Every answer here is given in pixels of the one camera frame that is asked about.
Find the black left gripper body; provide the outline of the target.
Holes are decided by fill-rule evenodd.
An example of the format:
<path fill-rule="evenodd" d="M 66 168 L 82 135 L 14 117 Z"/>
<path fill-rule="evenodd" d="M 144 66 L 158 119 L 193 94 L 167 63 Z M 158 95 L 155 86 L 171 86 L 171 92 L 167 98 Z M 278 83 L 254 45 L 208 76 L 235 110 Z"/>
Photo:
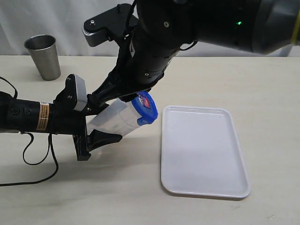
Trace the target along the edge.
<path fill-rule="evenodd" d="M 91 157 L 88 150 L 86 118 L 80 112 L 64 111 L 57 104 L 50 104 L 48 133 L 71 135 L 78 161 L 87 161 Z"/>

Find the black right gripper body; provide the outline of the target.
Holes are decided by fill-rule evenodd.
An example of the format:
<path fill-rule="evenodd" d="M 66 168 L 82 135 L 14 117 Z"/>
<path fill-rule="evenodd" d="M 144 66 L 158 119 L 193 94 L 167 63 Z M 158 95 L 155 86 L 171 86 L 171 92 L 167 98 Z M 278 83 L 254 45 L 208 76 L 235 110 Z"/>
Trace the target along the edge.
<path fill-rule="evenodd" d="M 110 96 L 126 96 L 152 88 L 163 77 L 178 47 L 170 48 L 150 39 L 126 39 L 117 63 L 109 74 Z"/>

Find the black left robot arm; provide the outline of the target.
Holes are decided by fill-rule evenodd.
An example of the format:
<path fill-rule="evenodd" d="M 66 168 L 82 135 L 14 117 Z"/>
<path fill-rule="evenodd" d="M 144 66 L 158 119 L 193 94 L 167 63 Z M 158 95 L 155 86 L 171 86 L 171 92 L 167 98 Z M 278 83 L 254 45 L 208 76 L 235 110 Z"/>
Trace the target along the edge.
<path fill-rule="evenodd" d="M 87 161 L 92 150 L 122 139 L 97 130 L 87 134 L 83 112 L 65 110 L 58 103 L 17 99 L 5 92 L 0 93 L 0 131 L 72 135 L 78 161 Z"/>

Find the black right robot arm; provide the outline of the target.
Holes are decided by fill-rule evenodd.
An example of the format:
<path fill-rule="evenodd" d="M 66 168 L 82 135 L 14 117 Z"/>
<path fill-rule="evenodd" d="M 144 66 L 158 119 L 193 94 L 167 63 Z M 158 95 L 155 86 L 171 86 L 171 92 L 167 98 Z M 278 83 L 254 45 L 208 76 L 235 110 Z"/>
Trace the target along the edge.
<path fill-rule="evenodd" d="M 84 22 L 91 47 L 105 41 L 119 46 L 116 66 L 88 95 L 99 107 L 150 90 L 164 76 L 183 45 L 198 42 L 258 54 L 300 43 L 297 0 L 135 0 Z"/>

